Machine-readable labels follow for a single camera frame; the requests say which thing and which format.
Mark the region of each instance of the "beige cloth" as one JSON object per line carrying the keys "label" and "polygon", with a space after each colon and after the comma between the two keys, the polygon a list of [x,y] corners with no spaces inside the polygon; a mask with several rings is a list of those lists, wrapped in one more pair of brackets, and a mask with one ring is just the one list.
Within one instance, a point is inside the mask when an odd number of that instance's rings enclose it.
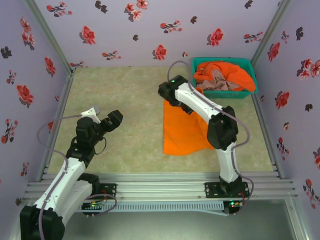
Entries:
{"label": "beige cloth", "polygon": [[203,90],[214,90],[214,91],[232,91],[238,88],[239,85],[231,81],[227,81],[224,75],[217,69],[212,70],[213,81],[203,80],[196,86]]}

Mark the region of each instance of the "gray floor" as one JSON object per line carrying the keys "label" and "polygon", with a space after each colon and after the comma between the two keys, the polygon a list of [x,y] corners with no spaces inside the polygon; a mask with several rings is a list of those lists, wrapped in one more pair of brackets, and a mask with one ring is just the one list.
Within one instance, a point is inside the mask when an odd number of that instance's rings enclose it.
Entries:
{"label": "gray floor", "polygon": [[76,213],[64,240],[295,240],[283,202],[251,201],[238,216],[201,212]]}

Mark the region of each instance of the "white cable connector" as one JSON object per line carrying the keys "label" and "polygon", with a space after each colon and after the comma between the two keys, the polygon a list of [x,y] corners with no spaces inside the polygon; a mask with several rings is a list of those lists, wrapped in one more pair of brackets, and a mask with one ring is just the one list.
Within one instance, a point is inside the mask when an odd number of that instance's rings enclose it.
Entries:
{"label": "white cable connector", "polygon": [[88,111],[83,111],[81,113],[82,118],[88,117],[91,118],[95,123],[99,124],[101,121],[97,117],[100,114],[99,108],[97,105],[92,106]]}

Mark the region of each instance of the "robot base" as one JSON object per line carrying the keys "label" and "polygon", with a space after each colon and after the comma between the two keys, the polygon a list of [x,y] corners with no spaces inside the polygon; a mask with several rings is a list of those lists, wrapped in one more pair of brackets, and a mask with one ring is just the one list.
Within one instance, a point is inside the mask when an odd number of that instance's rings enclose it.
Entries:
{"label": "robot base", "polygon": [[220,182],[206,182],[204,184],[205,195],[207,199],[221,199],[221,198],[247,198],[249,197],[249,188],[247,182],[240,182],[237,188],[229,192],[222,190]]}
{"label": "robot base", "polygon": [[[100,183],[97,194],[109,194],[116,197],[117,193],[117,184],[115,183]],[[93,202],[83,203],[81,206],[82,210],[90,210],[92,207],[95,207],[95,210],[101,210],[102,207],[100,204],[103,204],[107,198],[102,198],[101,196],[97,196],[91,198]],[[84,212],[84,215],[92,216],[98,214],[98,212]]]}

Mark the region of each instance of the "black mounting plate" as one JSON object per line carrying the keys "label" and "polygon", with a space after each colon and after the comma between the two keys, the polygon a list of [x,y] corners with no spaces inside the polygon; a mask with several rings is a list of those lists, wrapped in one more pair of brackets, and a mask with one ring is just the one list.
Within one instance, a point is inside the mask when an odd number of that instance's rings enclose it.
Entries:
{"label": "black mounting plate", "polygon": [[204,183],[204,191],[207,199],[220,199],[220,198],[247,198],[249,197],[248,183],[243,181],[240,186],[229,194],[221,190],[220,182],[206,182]]}

